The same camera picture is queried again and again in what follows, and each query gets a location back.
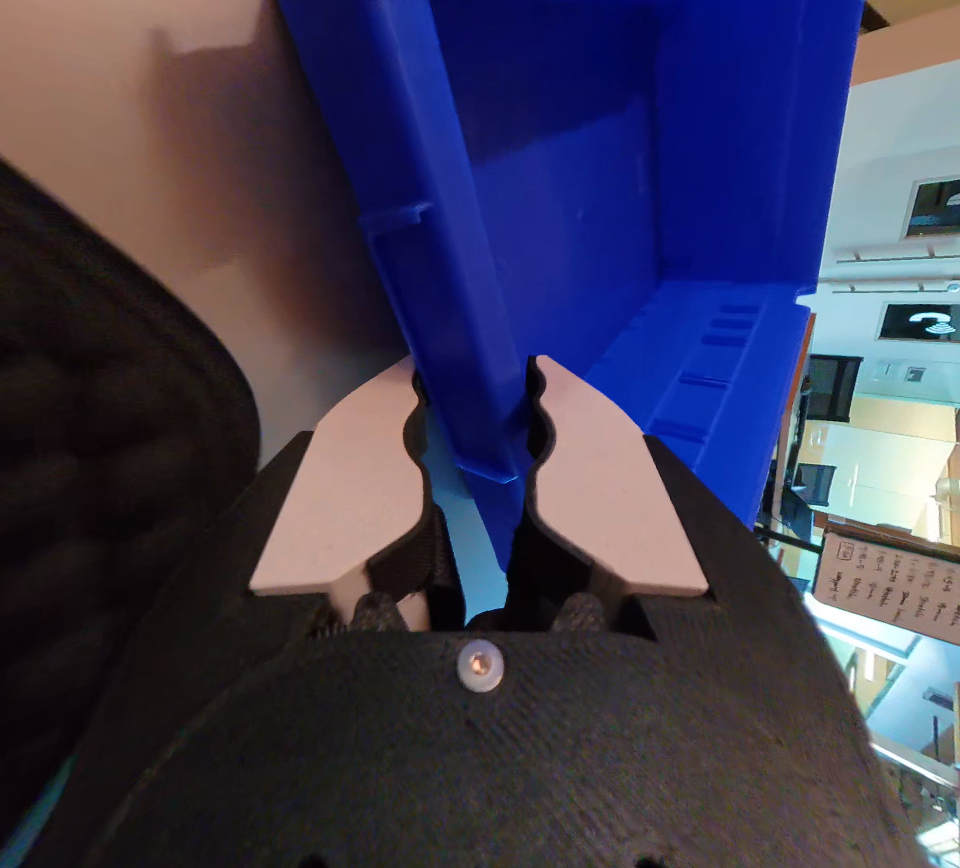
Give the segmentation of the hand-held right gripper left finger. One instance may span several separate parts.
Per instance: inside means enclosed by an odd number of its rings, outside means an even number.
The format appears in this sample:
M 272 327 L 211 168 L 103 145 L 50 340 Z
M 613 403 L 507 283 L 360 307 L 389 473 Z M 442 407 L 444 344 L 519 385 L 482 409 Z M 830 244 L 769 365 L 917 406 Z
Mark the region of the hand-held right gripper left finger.
M 426 511 L 425 472 L 404 440 L 421 404 L 408 356 L 316 425 L 250 576 L 259 597 L 321 593 L 344 622 L 374 590 L 370 562 Z

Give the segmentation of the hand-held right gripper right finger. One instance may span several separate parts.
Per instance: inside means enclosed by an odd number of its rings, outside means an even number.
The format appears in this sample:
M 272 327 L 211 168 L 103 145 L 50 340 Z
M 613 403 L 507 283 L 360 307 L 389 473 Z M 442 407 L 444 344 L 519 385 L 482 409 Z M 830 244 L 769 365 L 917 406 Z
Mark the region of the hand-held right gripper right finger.
M 542 535 L 560 597 L 591 590 L 703 597 L 709 582 L 642 429 L 605 394 L 546 355 L 529 359 L 525 517 Z

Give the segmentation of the blue plastic bin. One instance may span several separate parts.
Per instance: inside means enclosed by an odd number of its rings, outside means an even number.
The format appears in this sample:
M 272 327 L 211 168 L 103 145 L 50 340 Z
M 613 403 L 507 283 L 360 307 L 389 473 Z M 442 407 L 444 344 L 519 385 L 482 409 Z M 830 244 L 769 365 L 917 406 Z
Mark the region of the blue plastic bin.
M 864 0 L 277 0 L 503 570 L 527 361 L 752 525 Z

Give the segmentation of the black dimpled wrist rest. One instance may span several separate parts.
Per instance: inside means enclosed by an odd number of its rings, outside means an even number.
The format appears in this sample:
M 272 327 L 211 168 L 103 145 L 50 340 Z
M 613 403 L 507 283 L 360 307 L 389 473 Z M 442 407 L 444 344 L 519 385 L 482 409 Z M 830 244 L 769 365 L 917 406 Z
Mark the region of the black dimpled wrist rest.
M 255 476 L 254 394 L 219 339 L 1 164 L 1 826 L 87 726 L 195 532 Z

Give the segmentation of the handwritten sign board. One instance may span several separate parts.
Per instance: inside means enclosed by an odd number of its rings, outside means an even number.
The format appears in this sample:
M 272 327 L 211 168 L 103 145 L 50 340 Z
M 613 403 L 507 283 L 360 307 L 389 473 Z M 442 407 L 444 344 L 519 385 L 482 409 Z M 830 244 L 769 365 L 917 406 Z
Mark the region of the handwritten sign board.
M 812 596 L 834 610 L 959 644 L 959 557 L 888 529 L 830 524 Z

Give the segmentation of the framed wall sign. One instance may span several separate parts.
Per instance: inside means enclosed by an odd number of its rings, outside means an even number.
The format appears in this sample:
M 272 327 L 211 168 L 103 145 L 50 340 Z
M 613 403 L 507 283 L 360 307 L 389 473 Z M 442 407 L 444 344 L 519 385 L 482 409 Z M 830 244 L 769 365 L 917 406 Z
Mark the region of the framed wall sign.
M 958 345 L 959 303 L 887 303 L 877 338 L 881 341 Z
M 911 187 L 904 216 L 903 239 L 959 235 L 959 178 L 922 179 Z

